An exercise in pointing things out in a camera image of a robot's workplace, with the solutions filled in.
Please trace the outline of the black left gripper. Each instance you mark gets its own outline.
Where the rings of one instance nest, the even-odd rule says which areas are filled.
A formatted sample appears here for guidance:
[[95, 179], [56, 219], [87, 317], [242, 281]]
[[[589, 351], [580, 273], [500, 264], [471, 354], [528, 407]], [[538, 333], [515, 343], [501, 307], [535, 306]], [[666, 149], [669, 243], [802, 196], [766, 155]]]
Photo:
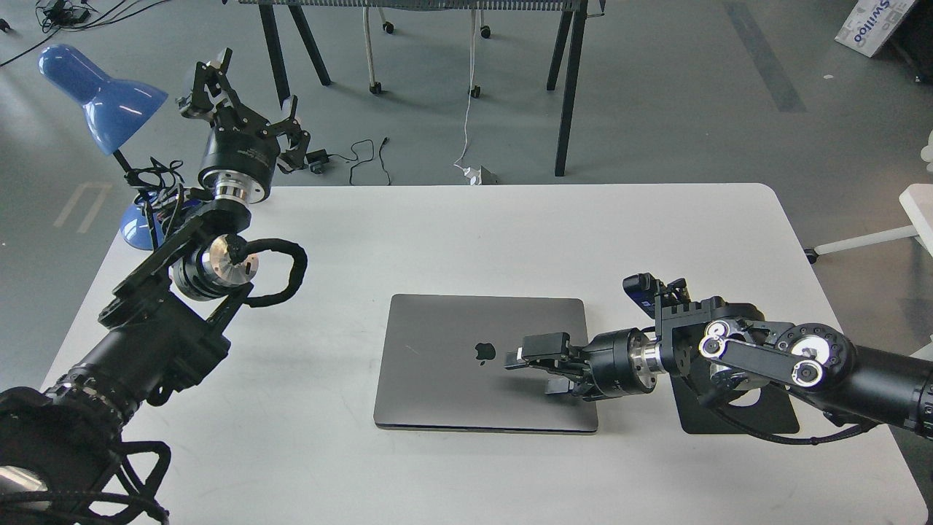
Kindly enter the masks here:
[[[283, 120], [270, 123], [261, 116], [248, 116], [247, 108], [227, 78], [233, 51], [227, 47], [216, 59], [197, 62], [191, 70], [191, 89], [177, 99], [182, 117], [204, 120], [212, 127], [198, 173], [200, 186], [214, 191], [223, 179], [237, 177], [250, 184], [246, 202], [262, 202], [270, 195], [276, 165], [282, 172], [308, 167], [310, 133], [297, 119], [299, 99], [294, 94], [282, 103]], [[289, 146], [282, 150], [280, 137]]]

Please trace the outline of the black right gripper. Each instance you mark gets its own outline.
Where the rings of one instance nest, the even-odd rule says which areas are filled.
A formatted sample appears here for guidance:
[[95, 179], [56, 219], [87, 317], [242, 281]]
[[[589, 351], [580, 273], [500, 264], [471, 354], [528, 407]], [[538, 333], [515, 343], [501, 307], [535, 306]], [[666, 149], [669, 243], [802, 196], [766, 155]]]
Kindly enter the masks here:
[[600, 333], [583, 349], [572, 345], [567, 332], [528, 335], [504, 358], [506, 370], [526, 367], [558, 373], [547, 379], [546, 395], [572, 395], [587, 402], [649, 394], [665, 372], [660, 343], [637, 328]]

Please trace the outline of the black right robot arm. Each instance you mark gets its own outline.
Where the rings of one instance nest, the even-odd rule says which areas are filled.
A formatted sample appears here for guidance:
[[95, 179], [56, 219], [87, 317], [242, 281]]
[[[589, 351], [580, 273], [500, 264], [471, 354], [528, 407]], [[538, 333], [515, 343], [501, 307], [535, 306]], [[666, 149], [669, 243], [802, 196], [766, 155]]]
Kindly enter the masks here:
[[[636, 273], [622, 286], [653, 327], [600, 333], [586, 346], [565, 332], [528, 335], [504, 368], [550, 373], [547, 392], [587, 402], [653, 392], [667, 373], [720, 421], [776, 444], [827, 444], [880, 424], [931, 438], [930, 361], [857, 346], [825, 324], [768, 322], [752, 303], [692, 301], [685, 279], [666, 284]], [[763, 386], [819, 409], [840, 431], [780, 437], [727, 415], [727, 402]]]

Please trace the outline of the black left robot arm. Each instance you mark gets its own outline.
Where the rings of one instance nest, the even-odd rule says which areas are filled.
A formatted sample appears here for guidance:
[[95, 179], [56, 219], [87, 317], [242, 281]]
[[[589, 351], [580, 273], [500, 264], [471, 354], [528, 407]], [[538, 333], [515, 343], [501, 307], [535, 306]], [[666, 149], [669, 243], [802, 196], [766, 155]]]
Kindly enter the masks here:
[[127, 442], [124, 426], [143, 405], [200, 384], [229, 354], [224, 329], [241, 306], [296, 295], [308, 266], [299, 245], [241, 233], [250, 203], [270, 194], [276, 169], [304, 169], [309, 133], [294, 115], [271, 123], [227, 81], [231, 50], [197, 63], [184, 117], [210, 124], [206, 156], [152, 252], [113, 291], [99, 316], [107, 335], [43, 392], [2, 393], [2, 522], [127, 524], [141, 514], [167, 524], [156, 500], [171, 461], [160, 441]]

